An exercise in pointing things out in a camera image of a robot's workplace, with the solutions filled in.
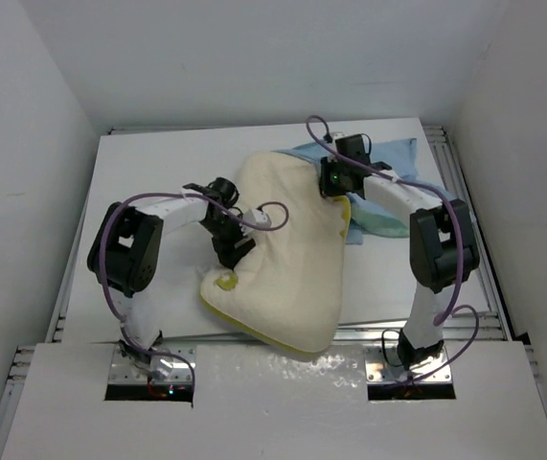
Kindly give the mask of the cream yellow pillow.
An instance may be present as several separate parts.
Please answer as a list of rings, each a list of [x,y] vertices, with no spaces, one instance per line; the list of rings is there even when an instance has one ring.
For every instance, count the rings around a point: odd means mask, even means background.
[[[343,265],[351,204],[323,198],[309,162],[260,151],[237,176],[242,209],[263,206],[276,225],[234,269],[203,277],[203,304],[272,345],[304,355],[327,349],[342,310]]]

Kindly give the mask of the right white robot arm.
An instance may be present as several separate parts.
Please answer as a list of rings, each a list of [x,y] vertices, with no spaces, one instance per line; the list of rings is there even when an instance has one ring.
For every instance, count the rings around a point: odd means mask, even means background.
[[[410,316],[399,332],[397,355],[408,370],[438,355],[443,324],[456,308],[462,283],[480,264],[470,210],[436,187],[403,179],[386,163],[373,163],[361,134],[316,141],[323,196],[354,193],[373,202],[409,230],[409,262],[417,286]]]

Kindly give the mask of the blue green pillowcase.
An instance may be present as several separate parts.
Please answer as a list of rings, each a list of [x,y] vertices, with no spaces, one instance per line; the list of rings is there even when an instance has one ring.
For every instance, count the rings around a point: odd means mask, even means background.
[[[384,162],[403,180],[421,183],[436,188],[449,200],[455,198],[445,188],[424,182],[418,178],[416,168],[418,142],[416,138],[393,140],[372,145],[370,158],[373,163]],[[320,160],[328,153],[316,143],[307,143],[280,153],[305,160],[320,170]],[[386,239],[407,239],[409,230],[400,220],[388,213],[379,204],[365,200],[357,194],[347,194],[351,203],[352,218],[346,244],[360,245],[367,234]]]

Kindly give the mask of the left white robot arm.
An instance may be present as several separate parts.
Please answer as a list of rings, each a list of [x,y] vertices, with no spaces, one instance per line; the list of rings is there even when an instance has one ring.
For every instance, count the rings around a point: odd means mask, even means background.
[[[235,267],[256,245],[252,233],[268,229],[262,207],[242,211],[239,190],[218,177],[208,185],[189,183],[178,193],[144,193],[107,209],[89,250],[86,264],[102,287],[103,297],[118,320],[122,343],[138,360],[149,364],[163,353],[155,349],[161,332],[134,297],[151,284],[163,237],[189,224],[211,235],[218,260]]]

